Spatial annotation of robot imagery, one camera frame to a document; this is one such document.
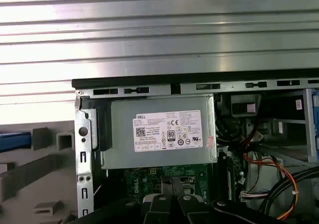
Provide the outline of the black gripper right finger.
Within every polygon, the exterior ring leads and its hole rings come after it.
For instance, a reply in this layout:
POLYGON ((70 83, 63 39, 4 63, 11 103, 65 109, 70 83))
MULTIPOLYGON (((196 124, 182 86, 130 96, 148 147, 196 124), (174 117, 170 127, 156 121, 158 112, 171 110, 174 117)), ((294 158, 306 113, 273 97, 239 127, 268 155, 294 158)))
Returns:
POLYGON ((189 224, 276 224, 277 219, 229 200, 210 204, 186 194, 179 177, 171 179, 172 191, 189 224))

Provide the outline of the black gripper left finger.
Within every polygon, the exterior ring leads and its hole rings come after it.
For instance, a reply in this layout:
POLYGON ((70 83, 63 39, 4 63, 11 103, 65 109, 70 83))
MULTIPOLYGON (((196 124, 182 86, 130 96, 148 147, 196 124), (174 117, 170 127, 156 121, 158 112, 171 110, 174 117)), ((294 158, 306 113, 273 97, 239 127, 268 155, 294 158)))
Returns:
POLYGON ((172 193, 168 188, 162 188, 162 193, 145 196, 141 204, 132 198, 123 198, 76 219, 76 223, 168 224, 171 219, 172 203, 172 193))

